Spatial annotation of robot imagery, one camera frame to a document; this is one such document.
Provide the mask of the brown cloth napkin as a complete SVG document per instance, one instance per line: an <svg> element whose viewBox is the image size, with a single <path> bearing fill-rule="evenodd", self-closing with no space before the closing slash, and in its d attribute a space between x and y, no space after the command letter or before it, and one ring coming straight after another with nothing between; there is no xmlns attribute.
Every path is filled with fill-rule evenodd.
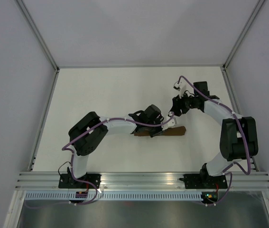
<svg viewBox="0 0 269 228"><path fill-rule="evenodd" d="M150 136L151 138L155 136L183 136L186 133L186 128L184 126L167 128L165 130L154 130L154 131L142 131L134 133L138 137Z"/></svg>

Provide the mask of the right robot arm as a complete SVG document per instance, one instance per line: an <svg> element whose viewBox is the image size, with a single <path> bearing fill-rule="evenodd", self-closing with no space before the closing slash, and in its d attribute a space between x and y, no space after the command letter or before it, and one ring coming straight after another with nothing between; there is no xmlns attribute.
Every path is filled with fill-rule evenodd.
<svg viewBox="0 0 269 228"><path fill-rule="evenodd" d="M218 154L205 163L198 175L193 177L192 184L186 184L186 188L210 189L216 184L226 188L225 173L237 165L244 174L249 175L251 165L243 168L239 162L250 159L259 152L256 121L251 116L242 116L228 106L224 105L220 98L211 95L206 81L191 84L193 93L188 93L183 81L174 83L174 89L179 94L172 99L170 109L175 116L186 114L190 109L198 109L212 117L220 126L221 134Z"/></svg>

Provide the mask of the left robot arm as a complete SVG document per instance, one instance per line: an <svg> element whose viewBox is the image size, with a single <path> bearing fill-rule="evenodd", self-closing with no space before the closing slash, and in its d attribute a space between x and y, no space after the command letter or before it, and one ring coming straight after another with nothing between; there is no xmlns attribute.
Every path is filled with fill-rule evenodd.
<svg viewBox="0 0 269 228"><path fill-rule="evenodd" d="M96 150L105 136L113 134L146 133L153 137L162 132L165 124L161 111L155 105L148 106L123 117L103 117L89 112L68 132L69 143L62 151L70 151L71 161L66 174L60 175L60 189L99 188L94 174L87 173L89 155Z"/></svg>

